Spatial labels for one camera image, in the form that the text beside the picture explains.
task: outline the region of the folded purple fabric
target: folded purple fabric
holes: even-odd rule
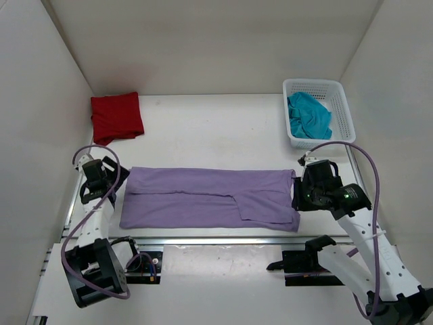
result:
[[[133,167],[121,228],[269,228],[297,232],[293,170]]]

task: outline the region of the plastic basket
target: plastic basket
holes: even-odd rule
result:
[[[292,135],[287,97],[298,91],[309,93],[332,113],[329,125],[332,130],[331,139],[301,139]],[[283,82],[283,96],[287,134],[293,147],[311,149],[318,144],[332,140],[355,141],[355,128],[353,127],[352,116],[341,83],[323,79],[287,79]]]

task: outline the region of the folded red cloth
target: folded red cloth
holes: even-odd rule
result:
[[[114,139],[133,139],[144,134],[138,93],[92,97],[93,141],[106,146]]]

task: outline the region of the teal cloth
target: teal cloth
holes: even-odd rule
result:
[[[313,96],[298,92],[287,98],[290,129],[294,137],[302,139],[331,139],[331,112]]]

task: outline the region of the white wall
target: white wall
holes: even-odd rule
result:
[[[433,236],[432,17],[431,0],[385,0],[342,77],[357,143],[378,164],[382,220],[398,244]],[[370,167],[359,160],[371,192]],[[431,262],[433,251],[419,258]]]
[[[42,4],[0,9],[0,324],[25,323],[89,139],[91,90]]]
[[[97,95],[164,95],[280,93],[287,78],[338,80],[378,0],[51,4]]]

